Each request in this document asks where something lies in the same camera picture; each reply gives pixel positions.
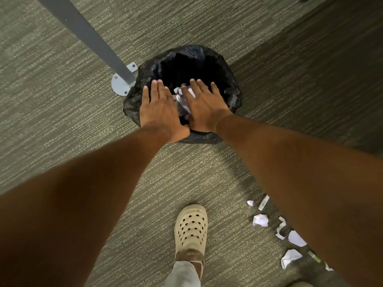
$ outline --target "trash can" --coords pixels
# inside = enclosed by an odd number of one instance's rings
[[[191,78],[201,79],[209,88],[210,83],[215,82],[233,113],[241,107],[242,93],[224,58],[206,46],[186,45],[165,51],[142,63],[138,68],[136,84],[124,100],[124,113],[140,126],[139,110],[144,86],[150,89],[152,80],[161,79],[173,93],[182,84],[189,85]],[[189,123],[184,116],[180,116],[180,122],[182,125]],[[190,135],[179,143],[217,144],[220,141],[217,134],[190,130]]]

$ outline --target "metal leg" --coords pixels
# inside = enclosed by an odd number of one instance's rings
[[[126,65],[69,0],[38,1],[109,65],[127,85],[136,81]]]

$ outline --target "person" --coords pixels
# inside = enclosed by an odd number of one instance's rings
[[[195,98],[182,88],[190,128],[222,137],[294,229],[350,283],[381,286],[382,161],[233,115],[214,83],[211,91],[201,80],[190,84]],[[151,83],[150,95],[144,88],[140,119],[139,130],[0,197],[2,286],[85,284],[146,166],[166,143],[190,133],[161,80]],[[207,228],[202,206],[181,211],[174,228],[176,263],[166,286],[200,285]]]

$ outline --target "pants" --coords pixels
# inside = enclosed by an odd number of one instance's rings
[[[164,287],[201,287],[201,281],[192,263],[176,261]]]

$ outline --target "person's right hand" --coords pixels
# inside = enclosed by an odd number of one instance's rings
[[[189,116],[190,129],[199,132],[216,133],[217,123],[223,117],[233,113],[227,107],[215,83],[211,83],[212,92],[201,80],[196,82],[191,79],[190,86],[195,98],[185,86],[181,88],[182,94],[192,112],[192,115]]]

